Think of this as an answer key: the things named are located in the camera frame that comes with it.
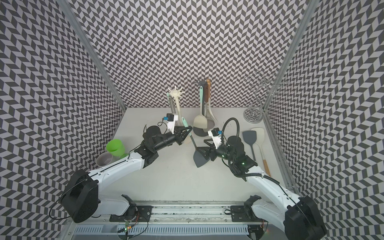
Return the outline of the dark grey utensil rack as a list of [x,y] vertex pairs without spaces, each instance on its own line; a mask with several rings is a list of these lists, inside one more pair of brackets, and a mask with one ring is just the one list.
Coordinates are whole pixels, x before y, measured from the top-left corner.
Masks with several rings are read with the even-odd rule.
[[197,118],[201,120],[202,118],[200,118],[200,115],[205,117],[205,120],[207,121],[207,126],[206,126],[206,128],[201,128],[201,122],[199,122],[200,124],[196,127],[195,121],[194,121],[193,131],[194,131],[196,136],[206,137],[206,136],[208,136],[208,131],[211,130],[215,126],[215,122],[212,118],[207,117],[207,114],[206,114],[206,102],[205,102],[205,98],[204,98],[204,93],[205,93],[205,89],[208,86],[208,84],[205,81],[199,81],[198,86],[199,86],[200,113],[197,116]]

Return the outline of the cream slotted turner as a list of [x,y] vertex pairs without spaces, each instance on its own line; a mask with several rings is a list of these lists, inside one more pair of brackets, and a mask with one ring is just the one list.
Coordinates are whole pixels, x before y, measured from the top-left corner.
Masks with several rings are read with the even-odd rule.
[[167,98],[168,98],[168,102],[169,102],[169,105],[170,105],[170,109],[171,109],[172,114],[173,114],[173,115],[177,115],[178,112],[177,112],[177,110],[176,110],[176,106],[175,106],[173,97],[170,95],[170,93],[167,93]]

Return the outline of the aluminium front rail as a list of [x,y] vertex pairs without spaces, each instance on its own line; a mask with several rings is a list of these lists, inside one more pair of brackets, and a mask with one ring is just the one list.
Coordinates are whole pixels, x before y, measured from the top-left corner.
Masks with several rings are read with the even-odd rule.
[[105,236],[131,240],[136,236],[240,235],[258,240],[267,235],[268,227],[276,226],[263,219],[263,223],[235,223],[231,218],[230,206],[247,207],[251,200],[244,203],[138,202],[136,206],[153,206],[151,219],[148,222],[110,222],[111,215],[92,216],[82,223],[69,220],[59,239],[75,240],[80,237]]

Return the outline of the cream turner mint handle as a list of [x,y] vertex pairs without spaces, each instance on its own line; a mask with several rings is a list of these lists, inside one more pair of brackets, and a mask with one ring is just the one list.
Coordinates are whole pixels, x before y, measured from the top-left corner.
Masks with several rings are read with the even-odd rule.
[[204,103],[204,89],[203,86],[199,88],[199,98],[200,98],[200,112],[194,119],[194,127],[199,129],[206,129],[208,126],[208,120],[203,115],[203,103]]

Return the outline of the cream spatula wooden handle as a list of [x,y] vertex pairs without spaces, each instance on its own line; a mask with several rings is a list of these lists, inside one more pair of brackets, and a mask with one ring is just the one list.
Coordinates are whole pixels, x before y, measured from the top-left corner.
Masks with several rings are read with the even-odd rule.
[[269,169],[269,166],[268,166],[265,154],[264,154],[264,149],[263,149],[263,143],[264,143],[265,136],[266,136],[265,130],[263,128],[253,128],[252,131],[255,131],[257,134],[256,144],[258,145],[258,147],[260,149],[260,153],[262,155],[265,172],[269,176],[271,176],[270,169]]

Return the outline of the grey ceramic mug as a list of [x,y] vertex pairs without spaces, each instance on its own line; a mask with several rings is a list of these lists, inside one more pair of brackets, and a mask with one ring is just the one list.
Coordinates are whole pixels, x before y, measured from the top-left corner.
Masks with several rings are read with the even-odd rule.
[[98,167],[104,167],[111,163],[111,161],[113,160],[113,157],[114,156],[109,152],[102,153],[96,159],[96,164]]

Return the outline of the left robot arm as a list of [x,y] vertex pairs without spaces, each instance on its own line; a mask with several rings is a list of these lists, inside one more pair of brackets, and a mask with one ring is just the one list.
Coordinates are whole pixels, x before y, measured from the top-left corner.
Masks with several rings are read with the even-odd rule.
[[65,187],[60,204],[75,223],[97,215],[122,216],[131,206],[128,197],[113,198],[102,192],[128,174],[148,167],[158,158],[159,150],[173,143],[181,145],[192,130],[191,126],[176,126],[173,132],[162,134],[158,126],[149,127],[139,147],[129,156],[90,172],[76,171]]

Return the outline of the grey turner mint handle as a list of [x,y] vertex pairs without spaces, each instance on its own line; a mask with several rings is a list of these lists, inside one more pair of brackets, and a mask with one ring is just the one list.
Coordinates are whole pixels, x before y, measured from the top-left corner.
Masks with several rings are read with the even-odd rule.
[[194,155],[193,155],[193,160],[196,164],[196,167],[197,168],[200,168],[202,167],[203,165],[205,165],[206,163],[208,163],[208,161],[210,160],[209,157],[206,158],[206,155],[205,155],[205,152],[203,151],[202,147],[197,147],[196,145],[196,142],[192,136],[192,133],[189,133],[189,136],[192,140],[192,143],[195,147],[195,152],[194,152]]

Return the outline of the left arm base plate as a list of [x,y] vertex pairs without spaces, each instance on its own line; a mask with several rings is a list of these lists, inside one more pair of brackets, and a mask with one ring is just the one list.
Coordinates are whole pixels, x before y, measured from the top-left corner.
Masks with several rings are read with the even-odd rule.
[[122,215],[111,215],[110,222],[148,222],[151,219],[153,206],[130,206],[128,210]]

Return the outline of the cream utensil rack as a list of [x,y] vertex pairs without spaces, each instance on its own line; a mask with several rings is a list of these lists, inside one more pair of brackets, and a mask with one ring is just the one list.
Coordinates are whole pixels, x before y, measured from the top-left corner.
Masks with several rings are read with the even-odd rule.
[[178,112],[178,116],[179,116],[179,119],[178,119],[178,122],[176,123],[176,126],[175,126],[175,132],[174,134],[177,132],[177,126],[183,126],[183,116],[182,116],[182,111],[181,111],[181,106],[180,106],[180,98],[182,96],[182,88],[178,89],[177,87],[174,87],[173,89],[169,89],[169,93],[170,95],[173,97],[173,100],[174,100],[174,103],[175,103],[175,106],[176,106],[176,110]]

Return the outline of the grey spatula mint handle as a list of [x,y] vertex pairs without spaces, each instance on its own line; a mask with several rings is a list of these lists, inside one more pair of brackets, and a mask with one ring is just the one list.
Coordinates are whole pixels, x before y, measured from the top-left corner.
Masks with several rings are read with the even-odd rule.
[[242,134],[243,134],[243,139],[245,143],[248,144],[251,148],[253,160],[256,161],[256,156],[255,156],[254,147],[253,147],[253,145],[256,143],[256,140],[257,140],[256,131],[252,131],[252,130],[243,131]]

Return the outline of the green plastic goblet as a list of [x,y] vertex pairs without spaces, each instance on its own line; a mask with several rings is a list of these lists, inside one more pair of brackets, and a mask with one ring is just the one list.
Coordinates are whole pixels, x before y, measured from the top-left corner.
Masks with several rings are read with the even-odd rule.
[[119,139],[111,140],[106,145],[106,150],[113,156],[119,159],[128,156],[124,143]]

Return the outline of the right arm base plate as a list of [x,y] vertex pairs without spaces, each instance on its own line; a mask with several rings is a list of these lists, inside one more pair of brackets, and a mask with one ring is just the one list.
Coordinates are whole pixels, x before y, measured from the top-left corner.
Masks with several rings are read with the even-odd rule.
[[257,218],[250,207],[230,206],[232,222],[235,223],[263,223],[263,220]]

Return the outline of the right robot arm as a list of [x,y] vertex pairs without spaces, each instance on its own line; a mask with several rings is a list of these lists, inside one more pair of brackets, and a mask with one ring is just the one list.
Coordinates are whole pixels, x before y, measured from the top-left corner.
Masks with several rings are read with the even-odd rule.
[[203,152],[211,161],[221,158],[228,162],[231,173],[259,189],[266,200],[254,196],[247,206],[247,214],[282,230],[289,240],[321,240],[327,228],[316,202],[301,197],[270,177],[244,150],[241,139],[231,136],[226,145],[216,147],[214,140],[206,139]]

